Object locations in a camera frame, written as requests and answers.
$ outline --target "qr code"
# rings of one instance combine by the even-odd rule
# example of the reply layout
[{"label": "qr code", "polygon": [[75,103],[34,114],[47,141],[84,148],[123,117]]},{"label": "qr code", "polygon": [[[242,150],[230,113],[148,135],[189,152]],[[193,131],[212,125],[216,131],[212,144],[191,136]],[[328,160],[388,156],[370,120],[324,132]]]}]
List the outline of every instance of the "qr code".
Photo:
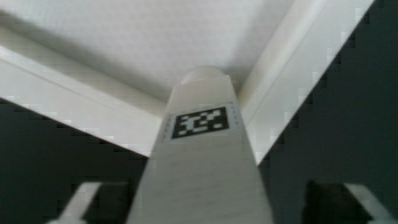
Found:
[{"label": "qr code", "polygon": [[230,129],[226,107],[177,117],[173,139]]}]

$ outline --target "white ceiling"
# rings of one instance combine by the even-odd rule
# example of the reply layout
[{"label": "white ceiling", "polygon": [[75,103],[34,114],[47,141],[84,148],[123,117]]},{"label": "white ceiling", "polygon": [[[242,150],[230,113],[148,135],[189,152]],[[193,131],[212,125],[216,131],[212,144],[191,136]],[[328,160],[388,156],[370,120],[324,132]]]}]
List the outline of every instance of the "white ceiling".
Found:
[{"label": "white ceiling", "polygon": [[3,25],[161,100],[187,70],[241,88],[294,0],[3,0]]}]

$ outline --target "pillar top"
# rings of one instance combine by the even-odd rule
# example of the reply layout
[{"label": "pillar top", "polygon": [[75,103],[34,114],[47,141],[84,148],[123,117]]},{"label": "pillar top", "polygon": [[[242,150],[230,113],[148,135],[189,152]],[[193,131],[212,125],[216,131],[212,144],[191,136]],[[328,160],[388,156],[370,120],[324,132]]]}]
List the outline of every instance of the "pillar top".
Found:
[{"label": "pillar top", "polygon": [[196,82],[207,78],[223,77],[226,74],[225,72],[212,66],[203,66],[193,69],[184,77],[182,85]]}]

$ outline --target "ceiling molding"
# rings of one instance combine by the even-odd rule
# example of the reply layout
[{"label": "ceiling molding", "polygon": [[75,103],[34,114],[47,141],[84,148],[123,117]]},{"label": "ceiling molding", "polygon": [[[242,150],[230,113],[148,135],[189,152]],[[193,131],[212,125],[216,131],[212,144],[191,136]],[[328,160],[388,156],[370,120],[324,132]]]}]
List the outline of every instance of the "ceiling molding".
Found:
[{"label": "ceiling molding", "polygon": [[297,0],[239,94],[258,163],[374,0]]},{"label": "ceiling molding", "polygon": [[[374,0],[297,0],[239,94],[257,161]],[[150,156],[166,103],[0,27],[0,97]]]}]

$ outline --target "dark wall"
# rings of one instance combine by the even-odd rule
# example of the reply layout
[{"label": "dark wall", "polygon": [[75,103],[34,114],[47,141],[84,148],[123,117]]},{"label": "dark wall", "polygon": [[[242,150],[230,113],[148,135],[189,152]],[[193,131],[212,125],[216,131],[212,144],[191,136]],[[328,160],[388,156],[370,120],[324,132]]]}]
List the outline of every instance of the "dark wall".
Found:
[{"label": "dark wall", "polygon": [[0,223],[45,224],[84,181],[139,183],[146,158],[0,102]]},{"label": "dark wall", "polygon": [[397,0],[376,2],[260,168],[278,224],[299,223],[310,179],[367,184],[398,217]]}]

